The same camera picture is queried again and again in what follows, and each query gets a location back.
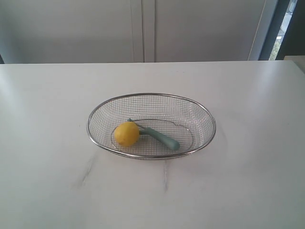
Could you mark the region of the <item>yellow lemon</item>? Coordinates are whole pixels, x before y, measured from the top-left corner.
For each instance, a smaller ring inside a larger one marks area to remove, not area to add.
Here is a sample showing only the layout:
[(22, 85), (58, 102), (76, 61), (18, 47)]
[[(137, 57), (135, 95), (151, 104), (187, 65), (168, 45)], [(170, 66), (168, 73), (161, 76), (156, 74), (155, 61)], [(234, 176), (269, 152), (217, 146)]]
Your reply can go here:
[(125, 122), (117, 126), (114, 130), (116, 142), (124, 147), (135, 144), (140, 137), (138, 126), (134, 122)]

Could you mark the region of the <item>teal handled peeler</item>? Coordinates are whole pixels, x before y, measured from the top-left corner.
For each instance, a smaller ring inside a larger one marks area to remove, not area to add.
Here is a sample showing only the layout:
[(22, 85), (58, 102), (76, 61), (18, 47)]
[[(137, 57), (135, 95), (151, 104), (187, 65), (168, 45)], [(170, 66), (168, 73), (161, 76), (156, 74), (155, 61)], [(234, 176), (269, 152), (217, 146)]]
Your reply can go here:
[(128, 122), (133, 122), (140, 128), (140, 135), (149, 135), (160, 143), (162, 143), (163, 145), (165, 145), (166, 147), (168, 147), (170, 150), (177, 151), (180, 149), (180, 143), (174, 140), (173, 138), (164, 135), (150, 127), (143, 127), (130, 118), (128, 119)]

